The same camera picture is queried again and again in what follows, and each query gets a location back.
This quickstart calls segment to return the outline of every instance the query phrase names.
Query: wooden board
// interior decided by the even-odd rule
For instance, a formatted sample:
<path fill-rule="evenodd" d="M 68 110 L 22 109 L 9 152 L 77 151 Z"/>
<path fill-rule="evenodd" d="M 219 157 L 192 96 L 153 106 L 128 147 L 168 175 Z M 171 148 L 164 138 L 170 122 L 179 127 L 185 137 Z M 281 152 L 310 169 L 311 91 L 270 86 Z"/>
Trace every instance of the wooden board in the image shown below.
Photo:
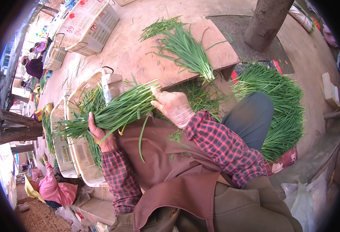
<path fill-rule="evenodd" d="M 225 41 L 225 37 L 214 25 L 211 20 L 200 21 L 184 25 L 184 28 L 189 28 L 191 35 L 197 41 L 202 38 L 203 48 L 206 50 L 211 45 Z M 158 52 L 154 46 L 159 46 L 158 39 L 163 38 L 163 35 L 156 35 L 151 37 L 137 46 L 130 48 L 129 51 L 119 56 L 120 69 L 116 72 L 122 74 L 122 79 L 132 80 L 132 75 L 135 77 L 138 84 L 143 84 L 152 81 L 156 78 L 162 87 L 168 88 L 184 81 L 199 76 L 199 73 L 183 71 L 178 74 L 183 67 L 178 67 L 173 61 L 160 57 L 154 53 Z M 225 74 L 225 78 L 229 78 L 234 66 L 240 62 L 236 52 L 228 42 L 215 45 L 206 51 L 211 65 L 214 69 Z"/>

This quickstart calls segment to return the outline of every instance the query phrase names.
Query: woman in pink shirt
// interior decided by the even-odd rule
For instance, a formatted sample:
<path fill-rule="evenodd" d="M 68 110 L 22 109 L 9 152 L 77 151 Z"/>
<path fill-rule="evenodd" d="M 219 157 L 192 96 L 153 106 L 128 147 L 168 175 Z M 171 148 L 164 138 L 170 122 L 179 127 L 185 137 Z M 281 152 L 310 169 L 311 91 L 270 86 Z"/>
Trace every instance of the woman in pink shirt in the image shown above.
<path fill-rule="evenodd" d="M 77 185 L 58 183 L 53 174 L 53 167 L 47 161 L 46 154 L 42 153 L 41 157 L 45 162 L 47 174 L 44 179 L 40 180 L 38 185 L 36 182 L 31 181 L 33 189 L 38 191 L 45 202 L 51 207 L 72 205 L 76 198 Z"/>

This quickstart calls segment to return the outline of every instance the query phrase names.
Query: red and black checkered sleeve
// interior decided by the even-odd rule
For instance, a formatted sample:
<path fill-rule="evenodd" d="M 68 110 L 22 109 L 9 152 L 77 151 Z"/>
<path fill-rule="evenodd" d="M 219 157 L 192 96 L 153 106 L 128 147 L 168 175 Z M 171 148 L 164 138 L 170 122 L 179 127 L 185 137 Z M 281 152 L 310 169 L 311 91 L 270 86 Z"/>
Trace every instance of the red and black checkered sleeve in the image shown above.
<path fill-rule="evenodd" d="M 209 112 L 201 110 L 184 128 L 188 140 L 193 141 L 232 177 L 242 188 L 252 178 L 267 175 L 264 158 L 225 125 L 214 122 Z"/>
<path fill-rule="evenodd" d="M 115 215 L 133 212 L 142 192 L 122 150 L 102 152 L 102 173 L 114 197 Z"/>

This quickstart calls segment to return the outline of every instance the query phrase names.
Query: gold button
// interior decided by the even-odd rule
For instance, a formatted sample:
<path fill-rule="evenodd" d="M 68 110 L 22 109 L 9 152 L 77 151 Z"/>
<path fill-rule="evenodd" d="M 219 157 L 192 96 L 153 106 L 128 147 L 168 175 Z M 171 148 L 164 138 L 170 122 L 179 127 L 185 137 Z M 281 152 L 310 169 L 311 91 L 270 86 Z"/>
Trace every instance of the gold button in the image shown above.
<path fill-rule="evenodd" d="M 171 212 L 171 215 L 170 215 L 170 217 L 174 216 L 174 215 L 175 215 L 175 213 L 176 213 L 176 211 L 178 211 L 178 210 L 177 210 L 177 209 L 174 209 L 174 210 Z"/>

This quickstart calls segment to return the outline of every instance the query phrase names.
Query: leg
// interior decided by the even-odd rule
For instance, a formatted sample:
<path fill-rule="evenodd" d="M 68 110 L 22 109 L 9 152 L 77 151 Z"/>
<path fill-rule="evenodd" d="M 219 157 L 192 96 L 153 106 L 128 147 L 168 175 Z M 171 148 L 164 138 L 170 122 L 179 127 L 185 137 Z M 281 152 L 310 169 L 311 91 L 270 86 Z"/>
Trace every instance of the leg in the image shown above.
<path fill-rule="evenodd" d="M 271 99 L 262 92 L 247 95 L 223 118 L 222 124 L 237 133 L 248 147 L 261 150 L 273 118 Z"/>

